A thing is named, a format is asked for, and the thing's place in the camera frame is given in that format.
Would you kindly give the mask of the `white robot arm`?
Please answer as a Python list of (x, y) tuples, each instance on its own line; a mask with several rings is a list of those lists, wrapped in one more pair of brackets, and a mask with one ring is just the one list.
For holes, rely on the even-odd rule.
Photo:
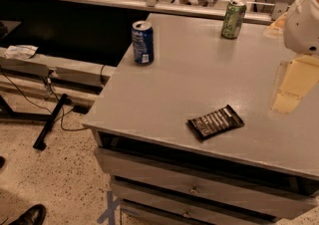
[(279, 113), (292, 113), (319, 82), (319, 0), (295, 0), (263, 35), (282, 36), (285, 47), (296, 53), (272, 105)]

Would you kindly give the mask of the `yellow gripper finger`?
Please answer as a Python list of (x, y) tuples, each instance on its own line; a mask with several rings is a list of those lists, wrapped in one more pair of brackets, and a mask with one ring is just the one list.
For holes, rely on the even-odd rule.
[(319, 58), (298, 55), (287, 64), (272, 108), (279, 113), (292, 113), (318, 82)]
[(283, 35), (287, 14), (279, 16), (272, 24), (270, 24), (263, 32), (267, 38), (278, 38)]

